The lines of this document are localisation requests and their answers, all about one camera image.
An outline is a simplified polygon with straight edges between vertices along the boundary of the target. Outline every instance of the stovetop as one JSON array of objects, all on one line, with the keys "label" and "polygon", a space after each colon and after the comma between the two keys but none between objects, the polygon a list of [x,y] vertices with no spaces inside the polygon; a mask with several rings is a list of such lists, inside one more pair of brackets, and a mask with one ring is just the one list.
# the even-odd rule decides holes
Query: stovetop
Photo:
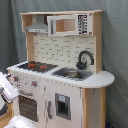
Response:
[{"label": "stovetop", "polygon": [[32,70],[36,72],[47,72],[53,68],[58,67],[58,65],[53,65],[53,64],[47,64],[47,63],[40,63],[40,62],[35,62],[31,61],[25,64],[22,64],[20,66],[17,66],[18,68],[26,69],[26,70]]}]

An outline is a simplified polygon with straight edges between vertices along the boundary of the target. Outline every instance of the floor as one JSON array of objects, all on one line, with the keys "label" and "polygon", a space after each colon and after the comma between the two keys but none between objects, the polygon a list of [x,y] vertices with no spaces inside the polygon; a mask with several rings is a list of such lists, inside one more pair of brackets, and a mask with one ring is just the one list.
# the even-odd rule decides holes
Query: floor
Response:
[{"label": "floor", "polygon": [[0,118],[0,128],[6,126],[13,117],[12,104],[6,104],[8,105],[8,111],[3,117]]}]

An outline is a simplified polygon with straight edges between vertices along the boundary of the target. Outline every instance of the toy sink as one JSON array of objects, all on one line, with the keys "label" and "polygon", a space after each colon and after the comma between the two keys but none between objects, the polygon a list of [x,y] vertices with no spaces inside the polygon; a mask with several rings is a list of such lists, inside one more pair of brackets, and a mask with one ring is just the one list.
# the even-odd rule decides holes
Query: toy sink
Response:
[{"label": "toy sink", "polygon": [[[79,74],[78,77],[69,77],[69,76],[65,76],[64,74],[67,73],[67,74],[70,74],[70,73],[77,73]],[[89,76],[93,75],[92,72],[90,71],[85,71],[85,70],[79,70],[79,69],[74,69],[74,68],[61,68],[55,72],[52,73],[52,75],[55,75],[55,76],[58,76],[58,77],[63,77],[63,78],[67,78],[67,79],[73,79],[73,80],[85,80],[87,79]]]}]

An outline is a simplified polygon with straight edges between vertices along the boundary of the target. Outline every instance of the faucet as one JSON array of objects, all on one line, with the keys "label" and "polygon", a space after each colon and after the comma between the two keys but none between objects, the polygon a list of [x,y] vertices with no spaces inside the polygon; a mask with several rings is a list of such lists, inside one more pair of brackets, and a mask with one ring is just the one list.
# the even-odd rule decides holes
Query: faucet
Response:
[{"label": "faucet", "polygon": [[83,54],[87,54],[91,59],[91,65],[94,65],[94,59],[93,59],[92,54],[88,51],[82,51],[79,54],[78,63],[76,64],[76,67],[78,67],[78,69],[80,69],[80,70],[85,69],[86,65],[87,65],[87,62],[85,62],[85,64],[81,62],[81,57]]}]

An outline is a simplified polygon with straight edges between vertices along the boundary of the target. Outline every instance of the wall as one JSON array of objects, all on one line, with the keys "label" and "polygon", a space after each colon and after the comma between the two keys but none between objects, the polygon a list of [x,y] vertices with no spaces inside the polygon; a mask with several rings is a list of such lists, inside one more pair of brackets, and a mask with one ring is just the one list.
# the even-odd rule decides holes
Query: wall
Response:
[{"label": "wall", "polygon": [[[67,36],[48,37],[47,34],[35,34],[35,61],[76,67],[79,53],[87,50],[94,56],[94,37]],[[82,62],[87,60],[87,69],[94,70],[88,55],[82,56]]]}]

